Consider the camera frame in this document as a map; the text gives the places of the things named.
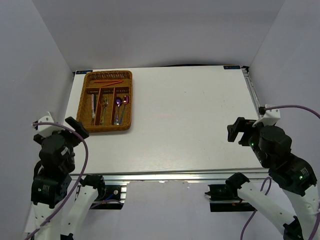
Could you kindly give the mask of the pink handle silver fork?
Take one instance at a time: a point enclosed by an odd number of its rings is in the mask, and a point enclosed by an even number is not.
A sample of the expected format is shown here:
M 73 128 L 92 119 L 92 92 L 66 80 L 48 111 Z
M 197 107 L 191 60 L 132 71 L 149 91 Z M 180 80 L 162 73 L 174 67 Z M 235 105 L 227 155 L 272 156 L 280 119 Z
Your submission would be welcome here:
M 97 96 L 95 94 L 91 95 L 91 117 L 94 120 L 96 117 L 96 106 L 97 106 Z

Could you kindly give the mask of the iridescent rainbow fork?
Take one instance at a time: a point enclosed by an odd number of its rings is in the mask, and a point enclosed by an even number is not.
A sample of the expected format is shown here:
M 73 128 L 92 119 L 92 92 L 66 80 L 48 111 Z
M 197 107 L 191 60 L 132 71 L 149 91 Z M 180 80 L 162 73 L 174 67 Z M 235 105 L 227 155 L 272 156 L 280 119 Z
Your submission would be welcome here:
M 107 112 L 107 107 L 109 105 L 109 100 L 107 97 L 105 97 L 105 100 L 106 100 L 106 105 L 105 105 L 105 110 L 104 110 L 104 123 L 103 125 L 105 124 L 105 118 L 106 118 L 106 112 Z

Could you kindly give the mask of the gold bowl purple spoon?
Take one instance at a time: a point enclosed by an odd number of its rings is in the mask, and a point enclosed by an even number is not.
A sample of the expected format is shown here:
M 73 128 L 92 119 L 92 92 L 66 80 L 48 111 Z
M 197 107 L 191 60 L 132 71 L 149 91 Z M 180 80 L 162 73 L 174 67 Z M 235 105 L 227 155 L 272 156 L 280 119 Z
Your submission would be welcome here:
M 116 109 L 115 109 L 115 120 L 114 124 L 118 125 L 119 124 L 119 111 L 120 111 L 120 106 L 123 104 L 123 100 L 121 97 L 116 97 L 115 99 L 115 104 L 116 104 Z

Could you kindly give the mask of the iridescent purple spoon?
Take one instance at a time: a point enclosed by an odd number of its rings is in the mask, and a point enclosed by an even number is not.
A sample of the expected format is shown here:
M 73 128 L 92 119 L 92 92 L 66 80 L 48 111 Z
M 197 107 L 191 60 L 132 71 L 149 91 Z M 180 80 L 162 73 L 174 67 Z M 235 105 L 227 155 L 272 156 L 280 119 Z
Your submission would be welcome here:
M 123 109 L 122 109 L 122 112 L 121 112 L 121 116 L 120 116 L 120 120 L 119 120 L 119 124 L 121 125 L 122 122 L 123 122 L 123 118 L 124 118 L 124 114 L 125 114 L 125 109 L 126 109 L 126 106 L 129 104 L 130 102 L 130 97 L 128 95 L 124 95 L 123 98 L 122 98 L 122 105 L 123 105 Z

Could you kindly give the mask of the orange chopstick horizontal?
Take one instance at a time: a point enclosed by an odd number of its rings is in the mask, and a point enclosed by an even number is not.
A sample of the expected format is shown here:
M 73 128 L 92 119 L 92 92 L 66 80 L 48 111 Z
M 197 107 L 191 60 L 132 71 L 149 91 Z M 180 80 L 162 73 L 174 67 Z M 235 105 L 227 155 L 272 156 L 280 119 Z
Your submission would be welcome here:
M 94 81 L 94 83 L 107 83 L 107 84 L 111 84 L 111 83 L 122 83 L 123 80 L 96 80 Z

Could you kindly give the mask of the gold fork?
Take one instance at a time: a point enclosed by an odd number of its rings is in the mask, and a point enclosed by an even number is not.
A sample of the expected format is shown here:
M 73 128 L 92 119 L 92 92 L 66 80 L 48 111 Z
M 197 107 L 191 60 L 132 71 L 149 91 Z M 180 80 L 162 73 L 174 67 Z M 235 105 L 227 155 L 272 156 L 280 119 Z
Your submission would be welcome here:
M 104 111 L 105 111 L 105 106 L 106 106 L 106 98 L 103 97 L 101 99 L 101 110 L 100 110 L 100 120 L 99 120 L 99 124 L 103 125 L 104 124 Z

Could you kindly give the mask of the orange chopstick diagonal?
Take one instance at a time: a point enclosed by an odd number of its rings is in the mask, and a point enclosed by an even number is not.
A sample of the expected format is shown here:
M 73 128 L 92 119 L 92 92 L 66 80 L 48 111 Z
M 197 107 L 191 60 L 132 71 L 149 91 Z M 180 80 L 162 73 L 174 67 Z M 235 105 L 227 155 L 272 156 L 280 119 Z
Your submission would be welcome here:
M 121 84 L 122 82 L 123 82 L 123 80 L 110 81 L 107 84 L 103 85 L 102 87 L 108 87 L 108 86 L 112 86 L 112 85 L 117 85 L 117 84 Z

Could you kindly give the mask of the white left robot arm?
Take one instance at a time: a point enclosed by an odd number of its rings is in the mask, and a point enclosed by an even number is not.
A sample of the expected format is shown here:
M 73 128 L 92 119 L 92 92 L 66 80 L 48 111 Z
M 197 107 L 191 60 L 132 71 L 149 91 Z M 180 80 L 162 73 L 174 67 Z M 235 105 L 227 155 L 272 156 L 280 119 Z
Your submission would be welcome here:
M 95 200 L 106 194 L 101 175 L 79 174 L 70 186 L 75 170 L 74 148 L 83 144 L 84 167 L 89 159 L 85 139 L 89 132 L 73 117 L 65 120 L 68 126 L 54 121 L 50 113 L 33 122 L 33 140 L 41 146 L 39 161 L 33 170 L 31 202 L 36 229 L 28 240 L 74 240 Z

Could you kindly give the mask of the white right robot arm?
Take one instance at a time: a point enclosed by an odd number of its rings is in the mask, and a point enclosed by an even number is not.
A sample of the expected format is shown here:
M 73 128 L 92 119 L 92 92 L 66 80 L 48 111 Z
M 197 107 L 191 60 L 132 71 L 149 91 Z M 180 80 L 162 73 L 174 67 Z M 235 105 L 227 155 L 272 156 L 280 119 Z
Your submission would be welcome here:
M 238 117 L 227 126 L 227 140 L 250 147 L 269 177 L 278 184 L 289 199 L 294 214 L 281 208 L 259 191 L 242 173 L 226 181 L 226 195 L 248 202 L 265 216 L 285 240 L 318 240 L 320 238 L 320 196 L 317 178 L 311 165 L 291 152 L 292 139 L 275 125 L 255 123 Z

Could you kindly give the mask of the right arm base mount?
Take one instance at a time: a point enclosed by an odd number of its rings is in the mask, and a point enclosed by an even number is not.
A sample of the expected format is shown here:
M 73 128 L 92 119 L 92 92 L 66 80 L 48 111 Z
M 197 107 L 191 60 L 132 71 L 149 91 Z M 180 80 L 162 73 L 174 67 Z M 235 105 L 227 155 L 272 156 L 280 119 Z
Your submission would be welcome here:
M 204 194 L 209 197 L 212 213 L 253 212 L 255 208 L 238 196 L 237 190 L 250 180 L 237 172 L 229 177 L 224 184 L 209 184 Z

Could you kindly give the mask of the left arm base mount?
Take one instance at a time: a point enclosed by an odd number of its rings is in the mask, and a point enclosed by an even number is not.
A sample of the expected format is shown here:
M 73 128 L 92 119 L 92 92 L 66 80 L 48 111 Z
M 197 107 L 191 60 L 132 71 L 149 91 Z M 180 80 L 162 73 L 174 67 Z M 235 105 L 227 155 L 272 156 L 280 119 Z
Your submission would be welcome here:
M 91 210 L 121 210 L 123 203 L 121 202 L 121 185 L 106 184 L 102 175 L 86 175 L 81 179 L 76 191 L 77 198 L 86 186 L 96 189 L 97 198 L 90 206 Z

